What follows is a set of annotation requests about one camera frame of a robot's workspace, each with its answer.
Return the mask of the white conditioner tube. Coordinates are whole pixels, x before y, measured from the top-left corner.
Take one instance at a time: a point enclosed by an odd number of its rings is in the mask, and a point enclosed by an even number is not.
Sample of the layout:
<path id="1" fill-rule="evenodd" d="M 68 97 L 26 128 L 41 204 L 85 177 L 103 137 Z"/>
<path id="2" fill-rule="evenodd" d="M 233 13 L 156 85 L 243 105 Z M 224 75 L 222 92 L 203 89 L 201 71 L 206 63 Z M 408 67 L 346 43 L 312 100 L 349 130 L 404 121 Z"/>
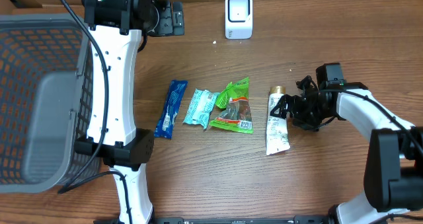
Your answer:
<path id="1" fill-rule="evenodd" d="M 268 116 L 266 125 L 266 154 L 274 155 L 290 149 L 287 121 L 284 118 L 271 116 L 270 112 L 285 95 L 286 88 L 275 86 L 270 88 L 268 99 Z"/>

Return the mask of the green clear snack bag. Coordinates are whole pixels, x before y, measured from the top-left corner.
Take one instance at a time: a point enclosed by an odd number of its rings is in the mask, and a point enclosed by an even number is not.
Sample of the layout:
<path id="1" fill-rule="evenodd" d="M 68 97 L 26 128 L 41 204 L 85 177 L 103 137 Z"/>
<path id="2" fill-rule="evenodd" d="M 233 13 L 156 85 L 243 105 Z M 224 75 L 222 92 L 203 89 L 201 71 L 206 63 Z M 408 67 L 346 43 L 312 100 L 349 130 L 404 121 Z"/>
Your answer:
<path id="1" fill-rule="evenodd" d="M 210 122 L 211 127 L 253 134 L 249 77 L 230 82 L 217 97 L 215 105 L 223 111 Z"/>

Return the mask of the teal white snack packet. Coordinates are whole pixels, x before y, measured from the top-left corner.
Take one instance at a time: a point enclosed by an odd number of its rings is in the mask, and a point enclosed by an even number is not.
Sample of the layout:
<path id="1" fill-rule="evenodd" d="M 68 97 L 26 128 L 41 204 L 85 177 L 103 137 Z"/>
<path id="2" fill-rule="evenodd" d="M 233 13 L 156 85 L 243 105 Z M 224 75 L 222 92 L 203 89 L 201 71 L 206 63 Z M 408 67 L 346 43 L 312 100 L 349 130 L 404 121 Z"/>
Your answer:
<path id="1" fill-rule="evenodd" d="M 201 125 L 206 130 L 218 96 L 219 93 L 196 89 L 183 122 L 189 125 Z"/>

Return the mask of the blue snack bar wrapper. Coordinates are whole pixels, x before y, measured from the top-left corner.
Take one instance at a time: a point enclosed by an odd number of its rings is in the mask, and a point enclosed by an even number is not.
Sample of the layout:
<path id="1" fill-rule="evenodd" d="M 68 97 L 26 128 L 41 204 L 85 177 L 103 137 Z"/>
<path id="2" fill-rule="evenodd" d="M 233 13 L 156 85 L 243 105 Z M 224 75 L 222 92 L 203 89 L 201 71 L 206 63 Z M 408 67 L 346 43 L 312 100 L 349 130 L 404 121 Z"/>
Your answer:
<path id="1" fill-rule="evenodd" d="M 172 80 L 167 93 L 163 112 L 156 125 L 154 136 L 172 139 L 176 117 L 187 88 L 188 81 Z"/>

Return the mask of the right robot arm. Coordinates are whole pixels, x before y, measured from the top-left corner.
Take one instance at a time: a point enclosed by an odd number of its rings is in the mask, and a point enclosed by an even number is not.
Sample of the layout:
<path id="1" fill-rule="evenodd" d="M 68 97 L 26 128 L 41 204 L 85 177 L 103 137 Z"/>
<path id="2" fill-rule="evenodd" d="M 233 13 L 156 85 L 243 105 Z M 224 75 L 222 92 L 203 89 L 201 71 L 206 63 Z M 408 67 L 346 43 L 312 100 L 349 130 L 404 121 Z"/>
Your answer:
<path id="1" fill-rule="evenodd" d="M 282 95 L 269 109 L 273 118 L 318 131 L 334 119 L 350 122 L 369 142 L 364 190 L 332 206 L 327 215 L 296 216 L 294 223 L 386 223 L 396 217 L 417 220 L 422 209 L 422 128 L 379 103 L 361 82 L 345 80 L 339 63 L 325 63 L 316 77 L 296 86 L 300 95 Z"/>

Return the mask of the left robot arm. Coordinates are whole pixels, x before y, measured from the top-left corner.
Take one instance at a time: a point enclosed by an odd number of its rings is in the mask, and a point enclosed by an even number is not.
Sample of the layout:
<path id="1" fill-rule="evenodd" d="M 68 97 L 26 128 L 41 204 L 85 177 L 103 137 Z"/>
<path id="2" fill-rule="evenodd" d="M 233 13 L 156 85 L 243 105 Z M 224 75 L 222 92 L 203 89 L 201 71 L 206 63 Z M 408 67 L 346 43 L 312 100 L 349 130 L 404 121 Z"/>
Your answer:
<path id="1" fill-rule="evenodd" d="M 81 0 L 93 53 L 93 107 L 78 153 L 101 158 L 118 191 L 115 223 L 152 223 L 146 164 L 154 135 L 134 120 L 136 56 L 148 35 L 161 36 L 169 3 L 158 0 Z"/>

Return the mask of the white barcode scanner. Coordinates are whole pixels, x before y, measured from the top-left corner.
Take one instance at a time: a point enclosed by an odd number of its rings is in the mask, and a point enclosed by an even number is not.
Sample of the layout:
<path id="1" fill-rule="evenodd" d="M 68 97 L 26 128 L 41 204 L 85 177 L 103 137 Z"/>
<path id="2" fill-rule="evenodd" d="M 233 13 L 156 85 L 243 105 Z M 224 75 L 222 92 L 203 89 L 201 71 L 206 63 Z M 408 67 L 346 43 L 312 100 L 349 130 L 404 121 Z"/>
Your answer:
<path id="1" fill-rule="evenodd" d="M 253 0 L 225 0 L 225 37 L 244 40 L 252 36 Z"/>

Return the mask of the grey plastic mesh basket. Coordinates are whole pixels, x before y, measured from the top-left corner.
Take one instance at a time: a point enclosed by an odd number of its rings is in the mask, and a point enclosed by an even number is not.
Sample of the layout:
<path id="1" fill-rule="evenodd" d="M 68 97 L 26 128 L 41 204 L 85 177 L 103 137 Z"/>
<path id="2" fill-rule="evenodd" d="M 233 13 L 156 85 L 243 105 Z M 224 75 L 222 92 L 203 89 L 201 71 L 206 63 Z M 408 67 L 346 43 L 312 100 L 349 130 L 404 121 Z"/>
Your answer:
<path id="1" fill-rule="evenodd" d="M 91 59 L 67 14 L 1 17 L 2 193 L 39 193 L 100 170 L 73 149 L 91 118 Z"/>

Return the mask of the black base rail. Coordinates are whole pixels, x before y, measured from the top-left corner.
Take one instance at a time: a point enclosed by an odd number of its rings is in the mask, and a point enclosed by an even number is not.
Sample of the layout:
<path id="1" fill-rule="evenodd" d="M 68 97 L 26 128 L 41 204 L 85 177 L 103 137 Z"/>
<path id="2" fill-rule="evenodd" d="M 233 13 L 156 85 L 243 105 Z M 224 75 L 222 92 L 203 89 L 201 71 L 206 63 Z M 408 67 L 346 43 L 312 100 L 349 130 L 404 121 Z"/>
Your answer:
<path id="1" fill-rule="evenodd" d="M 182 217 L 153 217 L 148 224 L 331 224 L 325 215 L 296 215 L 284 219 L 183 219 Z"/>

